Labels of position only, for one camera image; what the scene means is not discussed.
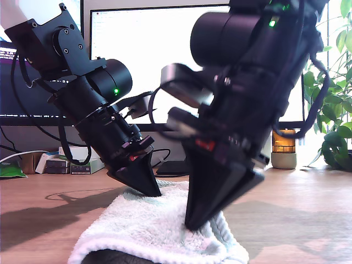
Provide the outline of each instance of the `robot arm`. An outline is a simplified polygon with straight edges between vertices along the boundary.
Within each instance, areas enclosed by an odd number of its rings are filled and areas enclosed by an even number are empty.
[[[168,125],[182,136],[160,131],[182,142],[191,169],[185,219],[189,229],[198,229],[263,181],[254,165],[268,162],[260,149],[271,130],[277,130],[309,58],[326,79],[306,125],[295,136],[304,136],[312,126],[330,83],[316,60],[323,42],[315,26],[328,2],[324,1],[231,0],[229,13],[204,14],[193,28],[191,51],[203,71],[182,64],[162,70],[162,85],[148,106],[152,123],[153,101],[160,89],[199,109],[197,118],[181,109],[170,110]],[[61,14],[45,24],[31,19],[5,31],[21,55],[20,63],[27,58],[43,80],[76,75],[66,87],[53,91],[49,102],[74,121],[81,138],[106,163],[110,177],[146,195],[160,195],[150,168],[153,139],[142,139],[139,129],[120,116],[126,100],[113,104],[130,91],[130,73],[117,60],[90,61],[65,5],[60,8]],[[209,95],[214,99],[207,105]],[[60,131],[64,138],[63,127]]]
[[[6,29],[5,33],[17,48],[12,64],[15,95],[14,71],[19,54],[27,85],[32,85],[26,72],[29,63],[41,75],[34,83],[52,93],[48,102],[61,111],[61,116],[73,121],[82,140],[106,164],[108,175],[145,195],[160,196],[150,165],[153,139],[149,136],[142,139],[139,128],[129,125],[119,114],[125,107],[140,104],[140,98],[136,97],[118,101],[131,90],[129,71],[118,60],[89,60],[78,27],[66,6],[59,7],[60,15],[42,25],[30,19]],[[71,75],[77,78],[58,91],[44,82]],[[72,160],[62,124],[59,134],[65,155],[71,162],[80,164]]]
[[[264,177],[253,170],[268,158],[260,151],[278,120],[307,60],[325,73],[320,94],[301,138],[312,127],[330,85],[328,72],[316,59],[323,41],[316,30],[327,1],[230,0],[229,13],[206,13],[191,34],[191,52],[203,71],[172,64],[162,70],[163,89],[189,106],[198,117],[172,108],[168,126],[183,136],[191,168],[185,224],[195,230],[216,212],[246,193]],[[210,105],[207,95],[213,94]]]

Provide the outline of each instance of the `wooden table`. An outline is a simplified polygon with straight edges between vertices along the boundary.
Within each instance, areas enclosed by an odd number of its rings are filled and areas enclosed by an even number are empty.
[[[1,263],[66,263],[80,234],[124,190],[105,172],[0,181]],[[225,210],[250,263],[352,263],[352,174],[265,174]]]

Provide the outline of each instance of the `dark fabric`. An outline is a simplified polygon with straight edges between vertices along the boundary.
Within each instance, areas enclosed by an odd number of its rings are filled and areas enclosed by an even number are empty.
[[[104,249],[90,252],[82,264],[152,264],[154,262],[120,251]]]

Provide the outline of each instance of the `white cloth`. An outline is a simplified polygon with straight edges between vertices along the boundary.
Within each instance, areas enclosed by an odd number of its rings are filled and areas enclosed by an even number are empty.
[[[80,264],[90,252],[103,249],[155,263],[248,263],[247,251],[234,239],[222,212],[196,232],[185,228],[188,182],[158,184],[161,197],[133,189],[118,196],[82,233],[68,263]]]

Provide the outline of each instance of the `box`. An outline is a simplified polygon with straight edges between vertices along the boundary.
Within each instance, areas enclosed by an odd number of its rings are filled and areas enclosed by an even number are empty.
[[[68,174],[70,173],[70,167],[46,167],[44,172],[48,174]]]
[[[46,161],[46,167],[70,167],[70,162],[67,159],[50,158]]]
[[[79,166],[71,163],[71,174],[93,174],[104,168],[105,164],[100,160],[100,158],[91,159],[90,162],[85,166]]]
[[[35,169],[36,173],[44,173],[44,169],[46,167],[46,161],[50,158],[58,158],[59,157],[59,152],[48,152],[48,153],[43,153],[42,156],[40,157],[39,163],[37,165],[37,168]]]
[[[43,153],[35,152],[21,155],[21,169],[24,174],[35,174],[36,167],[41,159]]]
[[[70,150],[72,153],[72,157],[74,160],[85,160],[88,156],[88,148],[87,147],[76,147],[76,146],[70,146]],[[65,156],[64,150],[62,147],[59,147],[59,155],[60,156]],[[94,149],[92,149],[92,156],[91,159],[94,158],[100,158],[97,152],[95,152]]]

